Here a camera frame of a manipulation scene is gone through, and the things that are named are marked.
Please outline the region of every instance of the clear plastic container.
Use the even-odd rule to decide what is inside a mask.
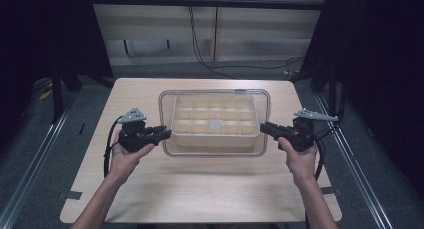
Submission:
[[[169,156],[260,156],[269,118],[264,90],[165,91],[159,96],[162,125],[172,130],[163,142]]]

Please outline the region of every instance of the gray floor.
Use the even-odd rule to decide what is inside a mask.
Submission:
[[[209,65],[236,67],[214,69],[237,79],[285,80],[285,61],[226,61]],[[299,69],[301,60],[290,66],[290,72]],[[139,65],[121,63],[113,67],[115,79],[119,77],[167,77],[167,78],[227,78],[212,72],[196,62],[156,63]],[[70,190],[85,150],[97,125],[110,89],[81,77],[83,87],[74,94],[64,90],[65,101],[75,96],[59,136],[53,143],[40,174],[36,177],[28,197],[14,221],[13,228],[66,228],[59,215],[64,204],[63,193]],[[319,111],[309,81],[295,84],[302,106]],[[8,201],[23,178],[28,166],[37,153],[44,135],[51,126],[52,97],[38,100],[42,89],[34,91],[30,106],[20,121],[8,148],[0,158],[0,209]],[[316,131],[325,128],[316,124]],[[345,134],[355,159],[363,169],[376,197],[381,201],[393,228],[424,228],[424,204],[417,197],[397,168],[384,153],[381,144],[369,137],[367,125],[347,100],[341,129]],[[345,159],[332,135],[324,138],[327,148],[326,169],[343,213],[340,228],[379,228],[370,213]],[[305,228],[304,223],[279,223],[280,228]],[[106,225],[107,228],[135,228],[135,225]],[[160,225],[161,228],[188,228],[183,225]],[[237,225],[237,228],[269,228],[269,225]]]

